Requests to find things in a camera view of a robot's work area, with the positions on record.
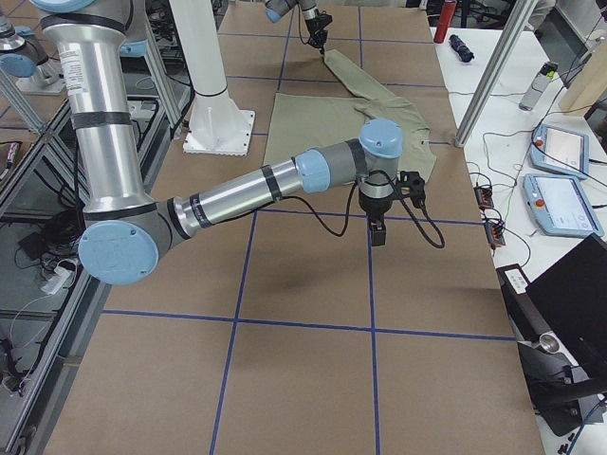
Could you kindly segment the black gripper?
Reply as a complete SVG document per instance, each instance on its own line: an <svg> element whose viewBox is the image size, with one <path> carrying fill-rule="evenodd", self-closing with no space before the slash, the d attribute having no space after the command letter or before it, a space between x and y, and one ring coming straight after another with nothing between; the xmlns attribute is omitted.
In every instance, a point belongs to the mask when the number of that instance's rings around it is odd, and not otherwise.
<svg viewBox="0 0 607 455"><path fill-rule="evenodd" d="M307 43L310 46L319 46L320 53L325 53L325 43L328 38L326 28L332 23L332 16L326 12L320 12L315 17L304 19L307 31Z"/></svg>
<svg viewBox="0 0 607 455"><path fill-rule="evenodd" d="M384 215L392 207L393 193L390 184L364 182L359 185L359 206L370 222L372 246L384 246L386 243L387 229Z"/></svg>

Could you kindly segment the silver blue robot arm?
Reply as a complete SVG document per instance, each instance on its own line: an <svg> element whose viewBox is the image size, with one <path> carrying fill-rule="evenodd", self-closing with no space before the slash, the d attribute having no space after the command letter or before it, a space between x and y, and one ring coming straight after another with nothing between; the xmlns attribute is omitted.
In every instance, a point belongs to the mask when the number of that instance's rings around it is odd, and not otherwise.
<svg viewBox="0 0 607 455"><path fill-rule="evenodd" d="M326 28L333 22L333 17L325 10L319 10L316 1L267 0L265 1L265 8L267 18L272 23L279 22L293 9L298 8L308 32L308 38L305 43L318 49L324 55L328 38L328 30Z"/></svg>
<svg viewBox="0 0 607 455"><path fill-rule="evenodd" d="M242 176L226 163L201 163L203 152L239 155L248 149L254 113L231 99L212 5L170 5L193 85L185 154L167 154L160 184L147 191L120 63L127 29L145 18L131 1L39 1L45 36L56 46L67 86L88 199L78 244L85 271L126 285L148 277L159 260L205 228L247 216L296 191L318 193L348 183L380 223L397 194L401 128L386 118L366 121L359 134L312 148Z"/></svg>

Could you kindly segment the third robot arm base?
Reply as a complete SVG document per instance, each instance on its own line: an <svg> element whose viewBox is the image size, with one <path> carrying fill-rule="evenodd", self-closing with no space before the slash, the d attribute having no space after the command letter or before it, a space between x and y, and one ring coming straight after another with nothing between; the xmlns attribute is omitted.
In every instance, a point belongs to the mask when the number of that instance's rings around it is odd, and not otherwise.
<svg viewBox="0 0 607 455"><path fill-rule="evenodd" d="M60 95L64 82L31 28L15 27L1 12L1 69L16 78L26 94Z"/></svg>

